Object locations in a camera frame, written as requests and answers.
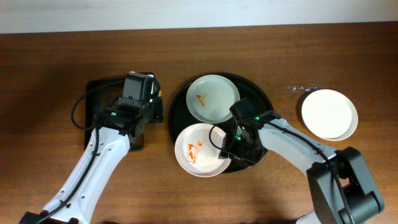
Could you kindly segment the grey-white plate with sauce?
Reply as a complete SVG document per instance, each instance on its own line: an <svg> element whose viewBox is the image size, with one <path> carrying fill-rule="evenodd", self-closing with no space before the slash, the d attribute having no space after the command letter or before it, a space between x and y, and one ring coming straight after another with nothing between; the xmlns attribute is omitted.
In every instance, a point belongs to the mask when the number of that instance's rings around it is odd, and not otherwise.
<svg viewBox="0 0 398 224"><path fill-rule="evenodd" d="M197 78L188 87L185 97L189 112L197 120L210 124L232 118L229 108L240 99L236 85L221 75Z"/></svg>

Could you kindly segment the cream plate with sauce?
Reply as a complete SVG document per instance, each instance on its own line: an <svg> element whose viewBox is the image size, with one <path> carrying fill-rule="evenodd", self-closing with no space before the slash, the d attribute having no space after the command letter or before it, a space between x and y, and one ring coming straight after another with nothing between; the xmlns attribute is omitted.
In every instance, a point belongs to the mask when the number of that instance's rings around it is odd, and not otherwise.
<svg viewBox="0 0 398 224"><path fill-rule="evenodd" d="M349 138L359 123L352 101L342 93L329 89L310 93L302 103L301 116L309 131L328 141Z"/></svg>

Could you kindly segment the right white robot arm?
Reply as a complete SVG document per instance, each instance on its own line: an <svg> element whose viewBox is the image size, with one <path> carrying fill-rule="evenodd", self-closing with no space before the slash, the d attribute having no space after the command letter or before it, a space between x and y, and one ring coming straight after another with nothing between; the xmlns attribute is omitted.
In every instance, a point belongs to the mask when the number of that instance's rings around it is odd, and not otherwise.
<svg viewBox="0 0 398 224"><path fill-rule="evenodd" d="M251 167L273 151L306 175L313 211L297 223L364 223L384 210L384 200L357 149L338 150L319 143L272 110L260 113L247 98L229 110L236 125L226 137L221 157Z"/></svg>

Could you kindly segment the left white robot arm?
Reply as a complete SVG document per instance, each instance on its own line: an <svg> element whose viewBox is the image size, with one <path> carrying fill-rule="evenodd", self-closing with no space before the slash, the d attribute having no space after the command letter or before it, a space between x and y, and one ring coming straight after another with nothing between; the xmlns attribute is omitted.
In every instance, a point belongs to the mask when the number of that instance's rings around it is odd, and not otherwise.
<svg viewBox="0 0 398 224"><path fill-rule="evenodd" d="M56 196L39 213L26 212L21 223L90 223L113 170L123 157L144 147L149 123L162 123L160 83L152 72L129 72L122 95L94 116L86 149Z"/></svg>

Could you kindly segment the rectangular black tray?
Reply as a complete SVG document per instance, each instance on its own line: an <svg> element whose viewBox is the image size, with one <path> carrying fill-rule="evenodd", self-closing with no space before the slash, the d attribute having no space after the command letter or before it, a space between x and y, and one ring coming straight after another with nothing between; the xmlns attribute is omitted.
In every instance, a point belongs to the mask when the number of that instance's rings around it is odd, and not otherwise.
<svg viewBox="0 0 398 224"><path fill-rule="evenodd" d="M153 84L151 77L141 74L89 82L85 126L93 130L95 119L99 127L115 129L127 137L130 151L140 151L144 147L144 129L150 120Z"/></svg>

